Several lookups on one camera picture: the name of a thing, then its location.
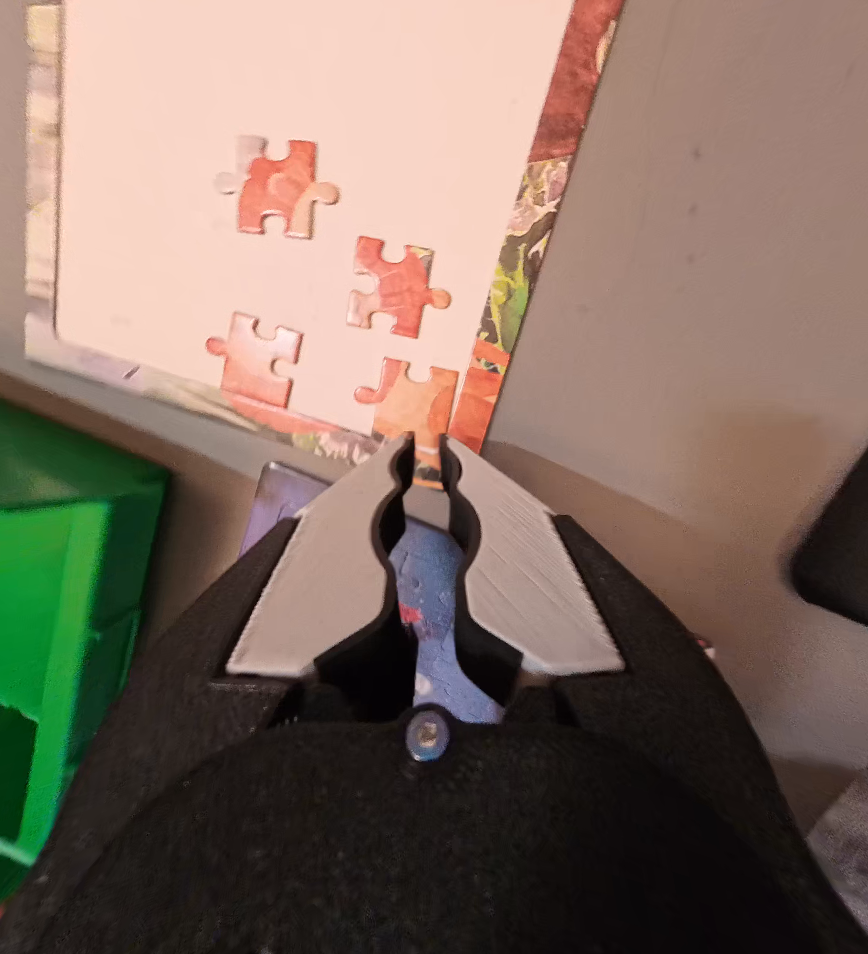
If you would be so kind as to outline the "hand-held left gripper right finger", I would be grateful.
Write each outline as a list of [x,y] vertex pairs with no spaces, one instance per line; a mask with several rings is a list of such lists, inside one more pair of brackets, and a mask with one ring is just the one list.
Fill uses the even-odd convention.
[[454,630],[464,674],[507,706],[523,685],[622,672],[559,516],[455,438],[441,437],[440,463],[463,552]]

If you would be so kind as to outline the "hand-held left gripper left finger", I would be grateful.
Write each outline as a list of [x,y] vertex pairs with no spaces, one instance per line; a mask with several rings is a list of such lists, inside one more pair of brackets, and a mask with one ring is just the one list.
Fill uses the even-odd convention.
[[227,676],[298,680],[330,653],[400,626],[390,555],[406,529],[415,440],[401,435],[285,521],[287,542],[225,663]]

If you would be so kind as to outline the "space jigsaw puzzle board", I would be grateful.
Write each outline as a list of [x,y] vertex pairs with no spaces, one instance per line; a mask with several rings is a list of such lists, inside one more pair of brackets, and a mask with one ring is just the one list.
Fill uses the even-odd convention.
[[[292,518],[328,486],[285,464],[261,470],[239,556],[280,521]],[[407,517],[391,554],[400,614],[417,640],[416,705],[438,704],[468,723],[498,723],[502,708],[462,671],[456,657],[455,582],[463,554],[447,531]]]

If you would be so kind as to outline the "orange corner jigsaw piece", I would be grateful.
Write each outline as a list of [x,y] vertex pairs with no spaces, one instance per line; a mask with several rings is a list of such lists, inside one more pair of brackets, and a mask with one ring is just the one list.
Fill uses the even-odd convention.
[[442,489],[440,437],[447,432],[459,374],[432,367],[428,377],[415,381],[409,363],[384,358],[380,383],[354,392],[356,402],[373,408],[372,435],[385,442],[404,434],[415,440],[414,483]]

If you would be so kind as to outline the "orange tan jigsaw piece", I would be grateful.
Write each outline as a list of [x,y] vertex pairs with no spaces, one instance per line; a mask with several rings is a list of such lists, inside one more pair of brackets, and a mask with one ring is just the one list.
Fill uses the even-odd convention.
[[235,312],[227,336],[208,338],[205,349],[224,360],[220,388],[243,399],[285,409],[294,380],[279,374],[275,365],[297,364],[304,336],[279,325],[273,337],[264,337],[259,333],[259,324],[259,318]]

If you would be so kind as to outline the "red orange jigsaw piece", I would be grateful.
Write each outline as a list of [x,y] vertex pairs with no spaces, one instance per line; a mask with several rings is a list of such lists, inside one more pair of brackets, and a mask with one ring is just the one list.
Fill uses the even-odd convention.
[[346,311],[348,326],[369,329],[375,314],[392,317],[391,334],[417,339],[423,311],[430,306],[446,309],[451,294],[429,284],[435,253],[432,249],[405,245],[397,261],[384,255],[384,240],[359,236],[354,254],[354,273],[375,282],[371,292],[352,290]]

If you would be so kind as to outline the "orange striped jigsaw piece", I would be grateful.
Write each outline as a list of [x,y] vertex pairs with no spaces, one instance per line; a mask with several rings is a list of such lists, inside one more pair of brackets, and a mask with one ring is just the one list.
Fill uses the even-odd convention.
[[287,153],[273,159],[265,137],[237,136],[235,165],[217,173],[215,191],[237,198],[237,232],[262,235],[270,219],[280,219],[287,238],[314,235],[316,206],[336,205],[340,190],[317,176],[318,147],[311,140],[290,140]]

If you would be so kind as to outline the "animal jigsaw puzzle board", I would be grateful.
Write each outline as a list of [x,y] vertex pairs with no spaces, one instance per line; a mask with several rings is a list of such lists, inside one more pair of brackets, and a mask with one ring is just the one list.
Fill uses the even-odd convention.
[[[384,358],[459,374],[479,452],[623,2],[46,2],[26,11],[24,354],[353,464]],[[317,144],[313,238],[237,232],[237,136]],[[356,240],[435,253],[417,339],[346,324]],[[220,388],[233,313],[302,332],[287,408]]]

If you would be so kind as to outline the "grey desk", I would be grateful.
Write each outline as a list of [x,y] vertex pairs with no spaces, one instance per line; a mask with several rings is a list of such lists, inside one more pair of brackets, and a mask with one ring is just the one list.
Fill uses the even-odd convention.
[[[0,2],[0,397],[177,475],[149,636],[263,464],[346,461],[24,354],[26,11]],[[868,447],[868,2],[623,2],[483,458],[694,633],[806,829],[868,766],[868,628],[790,557]]]

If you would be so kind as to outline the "green plastic bin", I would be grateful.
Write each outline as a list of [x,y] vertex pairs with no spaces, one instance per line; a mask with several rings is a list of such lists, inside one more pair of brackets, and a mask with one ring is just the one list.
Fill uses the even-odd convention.
[[0,399],[0,905],[125,684],[168,480]]

